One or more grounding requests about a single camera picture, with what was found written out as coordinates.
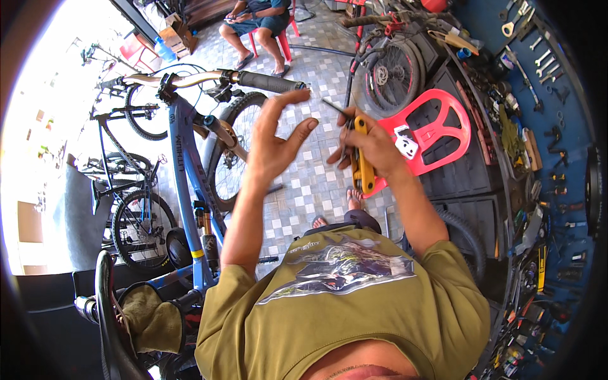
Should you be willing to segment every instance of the foot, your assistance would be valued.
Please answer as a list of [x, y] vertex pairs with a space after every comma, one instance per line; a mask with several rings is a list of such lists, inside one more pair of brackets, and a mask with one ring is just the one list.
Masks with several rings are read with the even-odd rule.
[[319, 228], [321, 226], [327, 226], [327, 222], [323, 218], [319, 218], [313, 222], [313, 228]]
[[358, 190], [349, 188], [346, 191], [346, 197], [348, 199], [348, 211], [361, 209], [361, 200], [363, 199], [363, 194], [361, 194]]
[[238, 61], [242, 62], [245, 58], [247, 58], [249, 56], [249, 54], [251, 54], [251, 51], [247, 50], [247, 49], [245, 51], [239, 52]]
[[285, 58], [281, 56], [280, 60], [274, 61], [274, 73], [281, 74], [283, 71], [285, 71]]

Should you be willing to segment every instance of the seated man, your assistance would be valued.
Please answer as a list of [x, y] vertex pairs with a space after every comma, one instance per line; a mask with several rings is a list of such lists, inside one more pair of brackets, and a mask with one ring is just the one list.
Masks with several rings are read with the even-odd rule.
[[272, 76], [283, 78], [289, 70], [281, 55], [275, 37], [287, 28], [289, 21], [289, 0], [239, 0], [226, 22], [219, 28], [219, 34], [238, 51], [236, 70], [241, 70], [254, 58], [254, 54], [243, 46], [241, 36], [257, 29], [255, 39], [274, 58]]
[[[268, 100], [255, 122], [242, 188], [221, 252], [219, 283], [209, 289], [195, 358], [206, 379], [462, 379], [489, 337], [489, 305], [464, 258], [391, 138], [357, 108], [367, 135], [343, 131], [386, 178], [416, 261], [381, 235], [348, 190], [345, 222], [291, 243], [277, 269], [254, 280], [263, 238], [263, 201], [318, 120], [275, 137], [283, 108], [309, 99], [292, 91]], [[338, 124], [345, 123], [339, 116]], [[327, 162], [338, 162], [339, 147]]]

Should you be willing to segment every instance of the blue pegboard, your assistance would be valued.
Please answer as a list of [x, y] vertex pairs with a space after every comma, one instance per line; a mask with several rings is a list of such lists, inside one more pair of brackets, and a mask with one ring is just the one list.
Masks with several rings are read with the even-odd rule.
[[[503, 22], [499, 19], [498, 13], [505, 8], [507, 2], [507, 0], [469, 0], [466, 6], [459, 7], [455, 10], [455, 15], [463, 23], [464, 28], [470, 32], [473, 38], [483, 40], [486, 47], [491, 52], [496, 52], [506, 40], [506, 37], [502, 34], [500, 29]], [[528, 2], [532, 6], [535, 6], [534, 1]], [[509, 12], [508, 20], [511, 21], [515, 17], [516, 13], [517, 5], [514, 5]], [[541, 19], [544, 19], [540, 9], [536, 9], [536, 15]], [[543, 39], [536, 46], [534, 51], [530, 50], [529, 46], [538, 38], [539, 35], [539, 30], [534, 29], [521, 42], [515, 38], [510, 44], [510, 48], [517, 54], [519, 62], [528, 75], [536, 94], [540, 99], [542, 99], [544, 103], [543, 114], [533, 111], [534, 99], [530, 90], [527, 87], [524, 87], [523, 76], [519, 70], [515, 69], [511, 71], [507, 77], [507, 80], [511, 83], [513, 95], [517, 98], [522, 110], [522, 117], [519, 119], [524, 127], [534, 132], [536, 138], [536, 143], [541, 154], [543, 169], [535, 172], [535, 175], [537, 179], [542, 178], [543, 194], [541, 194], [541, 200], [551, 203], [552, 208], [550, 210], [550, 215], [553, 224], [552, 229], [554, 230], [555, 226], [564, 226], [566, 222], [586, 221], [584, 209], [561, 215], [556, 210], [555, 205], [560, 203], [571, 204], [584, 202], [587, 148], [591, 146], [593, 136], [589, 130], [581, 101], [577, 97], [575, 87], [571, 81], [571, 78], [569, 78], [567, 74], [557, 79], [554, 83], [551, 80], [546, 81], [543, 85], [539, 83], [539, 77], [535, 73], [537, 66], [535, 65], [534, 61], [550, 47], [549, 43]], [[564, 68], [564, 65], [559, 61], [559, 59], [556, 60], [556, 63], [561, 65], [560, 69]], [[552, 87], [556, 87], [560, 90], [563, 89], [564, 86], [570, 89], [570, 95], [567, 97], [565, 105], [563, 105], [557, 99], [555, 94], [549, 94], [546, 91], [546, 85], [551, 85]], [[563, 165], [560, 165], [554, 170], [553, 166], [560, 160], [560, 157], [558, 154], [550, 154], [547, 151], [547, 145], [553, 141], [553, 138], [545, 137], [544, 132], [550, 131], [554, 125], [558, 125], [558, 111], [561, 111], [564, 115], [565, 127], [562, 129], [562, 140], [555, 146], [555, 148], [563, 148], [568, 151], [569, 166], [568, 168], [565, 168]], [[567, 186], [568, 189], [568, 193], [566, 195], [552, 196], [544, 193], [552, 190], [554, 187], [554, 182], [548, 178], [550, 172], [552, 171], [555, 171], [557, 174], [564, 173], [566, 175], [565, 186]], [[591, 262], [593, 261], [594, 243], [592, 239], [587, 236], [587, 228], [575, 227], [567, 229], [565, 232], [575, 238], [585, 238], [585, 240], [584, 242], [568, 244], [568, 240], [566, 240], [563, 236], [553, 234], [555, 237], [555, 242], [552, 238], [547, 241], [549, 253], [545, 275], [547, 280], [551, 282], [549, 286], [556, 289], [553, 298], [555, 301], [565, 301], [567, 298], [572, 297], [571, 292], [567, 290], [568, 287], [575, 289], [578, 288], [581, 292], [584, 292], [585, 286], [587, 285], [587, 281], [589, 279]], [[556, 245], [562, 246], [561, 259], [558, 255]], [[557, 278], [558, 269], [568, 266], [570, 264], [572, 255], [582, 250], [587, 251], [587, 265], [584, 268], [581, 281], [572, 283], [559, 280]], [[557, 288], [561, 285], [565, 285], [565, 289]], [[559, 328], [563, 333], [567, 330], [567, 324], [558, 325], [559, 326], [555, 327]], [[547, 342], [545, 346], [552, 350], [557, 350], [558, 345], [558, 340], [551, 340]], [[533, 378], [534, 375], [537, 374], [537, 370], [538, 368], [536, 368], [534, 365], [526, 366], [525, 374], [527, 376], [520, 378]]]

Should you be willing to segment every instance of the red plastic chair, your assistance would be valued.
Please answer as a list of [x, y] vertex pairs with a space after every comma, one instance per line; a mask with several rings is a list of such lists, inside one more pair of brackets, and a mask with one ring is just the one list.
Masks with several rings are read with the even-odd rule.
[[[460, 104], [460, 102], [454, 96], [440, 89], [433, 88], [425, 91], [409, 106], [405, 107], [403, 111], [389, 118], [378, 120], [378, 123], [389, 133], [393, 139], [393, 142], [395, 142], [397, 140], [395, 128], [406, 125], [407, 116], [409, 116], [409, 114], [411, 114], [415, 109], [430, 99], [439, 99], [441, 101], [441, 109], [439, 110], [439, 116], [437, 116], [437, 119], [434, 122], [415, 131], [411, 131], [413, 139], [418, 144], [418, 151], [416, 152], [416, 155], [414, 155], [413, 159], [407, 160], [407, 164], [410, 167], [412, 174], [415, 176], [419, 176], [431, 170], [442, 167], [443, 165], [449, 164], [450, 162], [456, 161], [465, 155], [466, 151], [469, 149], [469, 144], [471, 143], [471, 122], [469, 121], [469, 116], [467, 115], [465, 108], [462, 107], [462, 104]], [[456, 115], [460, 119], [460, 129], [454, 128], [453, 126], [443, 125], [443, 123], [446, 121], [447, 113], [450, 108], [456, 112]], [[456, 149], [453, 153], [448, 154], [448, 156], [426, 165], [422, 159], [422, 153], [429, 149], [443, 136], [457, 138], [460, 140], [460, 146], [458, 146], [458, 149]], [[373, 196], [386, 186], [388, 186], [386, 179], [376, 177], [376, 185], [373, 192], [363, 195], [363, 198]]]
[[[289, 24], [291, 24], [291, 27], [294, 28], [295, 36], [299, 37], [300, 32], [298, 31], [298, 27], [295, 24], [294, 13], [295, 13], [295, 0], [292, 0], [291, 11], [289, 13]], [[258, 50], [256, 50], [256, 48], [255, 48], [255, 40], [254, 40], [254, 33], [256, 31], [257, 31], [257, 29], [254, 29], [253, 31], [249, 32], [249, 41], [251, 42], [251, 46], [254, 48], [254, 57], [258, 58]], [[281, 34], [278, 35], [277, 38], [278, 38], [278, 44], [279, 44], [279, 46], [281, 46], [281, 50], [283, 51], [283, 56], [285, 57], [285, 61], [291, 62], [291, 51], [289, 50], [289, 42], [287, 41], [287, 33], [285, 33], [285, 30], [283, 30], [281, 32]]]
[[143, 70], [150, 70], [150, 72], [154, 72], [152, 67], [149, 67], [146, 62], [142, 60], [143, 54], [147, 51], [151, 52], [154, 57], [158, 57], [153, 50], [150, 50], [146, 47], [146, 45], [142, 44], [135, 36], [135, 33], [129, 34], [125, 38], [125, 44], [120, 47], [120, 53], [125, 57], [128, 64], [133, 67], [138, 67]]

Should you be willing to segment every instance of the blue water jug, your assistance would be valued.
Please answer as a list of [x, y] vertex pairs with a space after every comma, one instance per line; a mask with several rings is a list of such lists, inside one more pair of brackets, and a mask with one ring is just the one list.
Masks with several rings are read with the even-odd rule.
[[169, 49], [167, 45], [165, 45], [165, 41], [163, 41], [161, 37], [156, 37], [154, 40], [156, 41], [156, 45], [154, 45], [154, 51], [158, 54], [159, 57], [161, 57], [167, 62], [173, 62], [174, 60], [178, 59], [178, 56], [175, 55], [175, 53], [171, 51], [171, 49]]

